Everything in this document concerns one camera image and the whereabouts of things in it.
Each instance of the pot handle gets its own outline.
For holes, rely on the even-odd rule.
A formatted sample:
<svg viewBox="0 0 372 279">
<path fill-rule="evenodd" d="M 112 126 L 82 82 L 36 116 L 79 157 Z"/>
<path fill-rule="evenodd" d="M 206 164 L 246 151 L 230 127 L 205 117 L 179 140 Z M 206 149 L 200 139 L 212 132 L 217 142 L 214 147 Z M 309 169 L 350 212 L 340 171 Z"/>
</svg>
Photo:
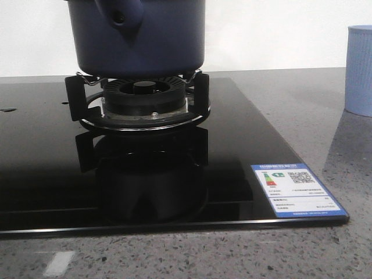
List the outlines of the pot handle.
<svg viewBox="0 0 372 279">
<path fill-rule="evenodd" d="M 119 30 L 132 30 L 142 22 L 144 7 L 141 0 L 95 0 L 108 23 Z"/>
</svg>

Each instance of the burner cap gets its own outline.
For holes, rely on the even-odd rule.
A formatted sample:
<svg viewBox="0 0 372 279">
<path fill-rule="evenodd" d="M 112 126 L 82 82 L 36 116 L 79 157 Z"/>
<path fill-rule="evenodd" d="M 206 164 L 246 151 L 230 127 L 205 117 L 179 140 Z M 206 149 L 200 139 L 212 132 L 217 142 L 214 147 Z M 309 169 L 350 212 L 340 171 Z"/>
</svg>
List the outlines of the burner cap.
<svg viewBox="0 0 372 279">
<path fill-rule="evenodd" d="M 167 113 L 185 105 L 185 83 L 178 77 L 114 80 L 103 89 L 105 108 L 120 115 Z"/>
</svg>

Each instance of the blue label border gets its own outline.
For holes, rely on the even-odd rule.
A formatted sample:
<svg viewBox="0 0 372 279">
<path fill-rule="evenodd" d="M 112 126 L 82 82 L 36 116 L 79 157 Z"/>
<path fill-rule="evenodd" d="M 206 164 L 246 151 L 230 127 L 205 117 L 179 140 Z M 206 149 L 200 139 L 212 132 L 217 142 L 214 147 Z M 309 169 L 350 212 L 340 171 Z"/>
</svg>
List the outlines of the blue label border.
<svg viewBox="0 0 372 279">
<path fill-rule="evenodd" d="M 271 204 L 271 208 L 274 210 L 275 215 L 279 218 L 288 218 L 288 217 L 319 217 L 319 216 L 347 216 L 346 210 L 339 204 L 336 198 L 332 195 L 332 193 L 327 189 L 326 186 L 318 179 L 318 177 L 309 169 L 309 167 L 304 163 L 296 163 L 296 164 L 253 164 L 251 165 L 253 172 L 257 178 L 258 183 L 261 185 L 263 192 L 266 195 L 266 198 L 269 200 Z M 260 180 L 258 179 L 256 170 L 294 170 L 294 169 L 306 169 L 308 172 L 315 178 L 316 182 L 323 188 L 323 190 L 327 193 L 327 195 L 336 203 L 336 205 L 340 208 L 340 210 L 319 210 L 319 211 L 307 211 L 307 212 L 277 212 L 275 210 L 274 205 L 272 204 L 269 196 L 267 195 L 266 191 L 264 190 L 263 185 L 261 184 Z"/>
</svg>

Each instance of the qr code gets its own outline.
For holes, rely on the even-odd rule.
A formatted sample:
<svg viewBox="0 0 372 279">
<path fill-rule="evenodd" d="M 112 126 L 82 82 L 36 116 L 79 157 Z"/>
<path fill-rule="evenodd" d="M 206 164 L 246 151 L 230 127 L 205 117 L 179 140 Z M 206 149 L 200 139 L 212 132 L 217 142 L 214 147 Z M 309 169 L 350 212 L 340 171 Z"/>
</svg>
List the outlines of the qr code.
<svg viewBox="0 0 372 279">
<path fill-rule="evenodd" d="M 294 183 L 313 183 L 315 182 L 307 171 L 299 173 L 288 173 Z"/>
</svg>

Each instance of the blue pot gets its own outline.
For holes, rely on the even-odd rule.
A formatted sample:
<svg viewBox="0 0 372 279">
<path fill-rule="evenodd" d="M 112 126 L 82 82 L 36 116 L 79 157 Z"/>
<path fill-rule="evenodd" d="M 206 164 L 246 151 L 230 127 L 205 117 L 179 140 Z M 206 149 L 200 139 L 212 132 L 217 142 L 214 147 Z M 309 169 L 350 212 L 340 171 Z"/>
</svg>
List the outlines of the blue pot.
<svg viewBox="0 0 372 279">
<path fill-rule="evenodd" d="M 93 76 L 163 77 L 204 61 L 205 0 L 68 0 L 78 64 Z"/>
</svg>

